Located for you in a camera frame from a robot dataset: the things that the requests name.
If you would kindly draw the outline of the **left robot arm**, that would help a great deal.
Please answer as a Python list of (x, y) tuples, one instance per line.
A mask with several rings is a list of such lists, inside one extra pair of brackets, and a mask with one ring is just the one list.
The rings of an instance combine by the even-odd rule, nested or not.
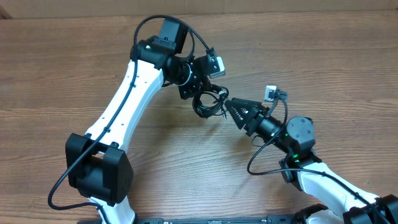
[(71, 134), (65, 144), (67, 169), (62, 179), (99, 212), (100, 223), (134, 223), (127, 194), (134, 172), (127, 158), (133, 132), (147, 105), (163, 87), (176, 85), (180, 97), (209, 118), (222, 109), (228, 90), (210, 79), (223, 75), (221, 57), (211, 47), (202, 57), (181, 56), (187, 37), (200, 40), (188, 24), (162, 17), (158, 35), (134, 39), (124, 79), (100, 118), (84, 135)]

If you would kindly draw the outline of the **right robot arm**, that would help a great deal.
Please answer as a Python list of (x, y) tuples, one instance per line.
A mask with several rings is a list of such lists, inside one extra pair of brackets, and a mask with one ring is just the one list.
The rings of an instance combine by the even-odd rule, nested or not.
[(237, 124), (248, 136), (262, 138), (285, 153), (278, 173), (299, 191), (320, 203), (304, 208), (292, 223), (397, 223), (397, 197), (379, 197), (335, 174), (316, 154), (313, 121), (304, 116), (272, 117), (260, 102), (233, 98), (225, 103)]

